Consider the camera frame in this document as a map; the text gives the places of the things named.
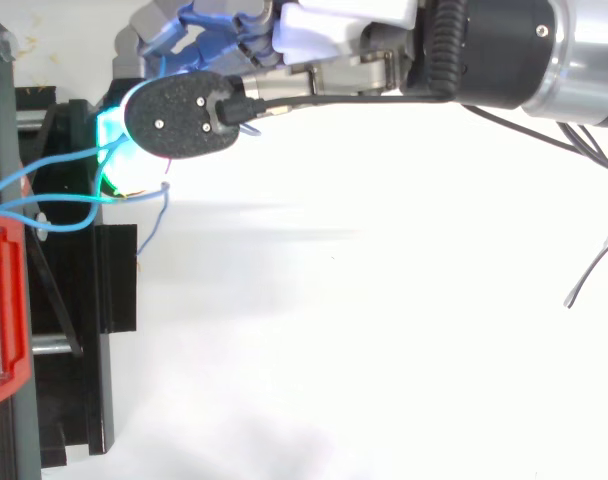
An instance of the silver cylinder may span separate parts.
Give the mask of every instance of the silver cylinder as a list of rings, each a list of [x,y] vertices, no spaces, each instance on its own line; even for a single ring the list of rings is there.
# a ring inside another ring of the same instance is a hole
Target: silver cylinder
[[[20,132],[32,132],[42,128],[46,110],[22,110],[17,112],[17,129]]]
[[[529,115],[608,127],[608,0],[549,0],[555,45]]]
[[[71,351],[71,345],[63,333],[33,336],[33,355],[60,355]]]

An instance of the black cylinder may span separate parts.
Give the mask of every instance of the black cylinder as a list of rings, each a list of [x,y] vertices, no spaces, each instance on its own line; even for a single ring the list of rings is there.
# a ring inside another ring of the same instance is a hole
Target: black cylinder
[[[548,0],[469,0],[456,101],[513,109],[537,91],[555,40]]]

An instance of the black oval sensor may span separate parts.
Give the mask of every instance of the black oval sensor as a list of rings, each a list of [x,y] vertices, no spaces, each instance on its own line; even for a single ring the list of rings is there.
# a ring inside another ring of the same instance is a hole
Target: black oval sensor
[[[212,72],[154,80],[128,99],[126,130],[142,149],[163,158],[191,158],[224,150],[235,143],[240,129],[221,124],[215,104],[232,93],[229,81]]]

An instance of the blue wire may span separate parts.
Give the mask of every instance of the blue wire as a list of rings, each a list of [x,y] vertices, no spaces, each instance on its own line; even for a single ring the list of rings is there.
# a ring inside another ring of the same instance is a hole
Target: blue wire
[[[146,193],[124,198],[109,198],[109,197],[93,197],[91,195],[69,195],[60,193],[44,193],[40,195],[32,195],[30,197],[19,198],[11,202],[6,202],[0,205],[0,210],[10,210],[22,205],[42,202],[73,202],[73,203],[99,203],[100,205],[120,205],[124,203],[138,203],[152,198],[161,197],[164,195],[164,190],[170,188],[168,184],[163,184],[162,189],[157,192]]]
[[[6,187],[11,185],[13,182],[18,181],[25,175],[34,172],[35,170],[45,167],[47,165],[53,165],[55,163],[64,163],[64,162],[72,162],[75,160],[81,160],[83,158],[92,157],[93,155],[97,155],[101,150],[113,150],[120,146],[122,143],[128,141],[128,137],[122,136],[115,140],[114,142],[108,143],[103,147],[95,147],[89,148],[87,150],[82,150],[81,152],[75,153],[66,153],[64,155],[54,155],[52,157],[46,157],[36,162],[31,163],[27,167],[24,167],[21,170],[18,170],[12,175],[9,175],[4,180],[0,182],[0,192],[4,190]]]
[[[166,56],[162,55],[162,58],[160,58],[160,74],[158,78],[162,78],[164,76],[166,76]]]
[[[246,135],[250,135],[251,137],[262,136],[262,132],[260,132],[257,128],[252,127],[248,123],[242,123],[240,125],[240,132],[245,133]]]
[[[138,257],[142,254],[142,252],[148,246],[148,244],[151,243],[151,240],[153,240],[153,238],[155,237],[155,234],[159,230],[160,224],[162,223],[162,218],[164,217],[164,214],[166,213],[166,210],[168,209],[168,202],[169,202],[169,194],[168,194],[168,188],[167,188],[166,190],[164,190],[164,206],[162,207],[160,214],[157,216],[157,221],[155,222],[153,231],[148,236],[148,238],[144,241],[144,243],[142,244],[140,249],[137,251],[136,255]]]
[[[117,148],[124,142],[128,141],[128,138],[125,135],[122,135],[119,139],[114,142],[111,142],[103,147],[96,147],[87,150],[83,150],[76,153],[64,154],[64,155],[56,155],[52,157],[46,157],[41,160],[38,160],[28,167],[25,167],[18,172],[15,172],[13,175],[5,178],[0,182],[0,191],[2,191],[7,186],[11,185],[13,182],[23,178],[25,175],[34,172],[35,170],[44,167],[46,165],[52,165],[55,163],[63,163],[63,162],[71,162],[75,160],[81,160],[83,158],[87,158],[93,155],[97,155],[101,150],[108,149],[108,153],[104,161],[99,165],[97,172],[95,174],[95,178],[93,180],[93,185],[95,187],[95,196],[90,195],[70,195],[70,194],[39,194],[32,195],[26,198],[20,198],[17,200],[12,200],[10,202],[6,202],[0,205],[0,217],[11,218],[13,220],[17,220],[18,222],[23,223],[32,228],[37,228],[41,230],[45,230],[48,232],[55,233],[70,233],[76,232],[79,230],[83,230],[93,223],[95,218],[97,217],[97,213],[99,211],[99,207],[102,204],[124,204],[124,203],[138,203],[144,202],[146,200],[151,200],[153,198],[157,198],[160,196],[164,196],[164,207],[160,211],[157,221],[155,222],[155,226],[153,231],[146,239],[146,241],[142,244],[140,249],[137,251],[137,256],[141,255],[144,249],[148,246],[148,244],[153,240],[157,231],[159,230],[160,224],[162,223],[162,218],[168,209],[169,204],[169,189],[170,185],[168,183],[163,183],[161,190],[157,192],[147,193],[144,195],[137,195],[134,197],[127,197],[124,199],[114,199],[114,198],[103,198],[100,196],[102,189],[102,175],[104,172],[104,168],[110,161],[113,153]],[[78,203],[91,203],[91,210],[83,221],[72,224],[72,225],[51,225],[48,223],[38,222],[36,220],[30,219],[25,215],[21,215],[16,212],[9,212],[8,209],[19,207],[26,204],[37,203],[37,202],[78,202]]]
[[[125,135],[123,135],[115,142],[111,142],[104,147],[97,147],[97,148],[83,150],[81,152],[76,152],[76,153],[72,153],[72,154],[58,155],[55,157],[47,157],[42,160],[38,160],[37,162],[32,163],[28,167],[16,172],[15,174],[11,175],[10,177],[7,177],[5,180],[0,182],[0,186],[1,186],[0,189],[3,189],[6,186],[6,185],[2,186],[2,184],[5,184],[5,183],[10,184],[13,181],[26,175],[26,173],[30,173],[30,171],[34,171],[37,168],[41,168],[45,165],[52,165],[53,163],[62,163],[62,162],[80,160],[82,158],[86,158],[91,155],[97,155],[97,152],[99,152],[100,150],[104,150],[105,148],[108,148],[109,151],[108,151],[108,154],[106,155],[106,159],[104,159],[104,161],[98,167],[97,172],[95,174],[94,183],[93,183],[93,185],[95,186],[95,195],[99,197],[99,195],[101,193],[101,189],[102,189],[102,174],[104,171],[104,167],[106,167],[106,165],[108,164],[113,153],[115,152],[115,150],[117,150],[117,147],[119,147],[125,141],[127,141],[127,137]],[[13,220],[17,220],[18,222],[23,223],[24,225],[29,226],[29,227],[38,228],[41,230],[45,230],[47,232],[71,233],[71,232],[77,232],[79,230],[83,230],[86,227],[88,227],[89,225],[91,225],[93,223],[93,221],[95,220],[95,217],[97,217],[97,213],[99,212],[99,209],[100,209],[99,203],[93,204],[91,206],[91,210],[89,211],[87,217],[84,220],[82,220],[81,222],[74,223],[72,225],[50,225],[48,223],[37,222],[22,214],[15,213],[15,212],[7,212],[2,209],[0,209],[0,217],[11,218]]]

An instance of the black coiled cable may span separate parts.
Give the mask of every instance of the black coiled cable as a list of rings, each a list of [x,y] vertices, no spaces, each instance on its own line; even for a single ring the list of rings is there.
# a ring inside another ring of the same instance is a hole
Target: black coiled cable
[[[468,0],[440,0],[432,25],[428,58],[431,93],[453,100],[462,79],[462,50],[468,24]]]

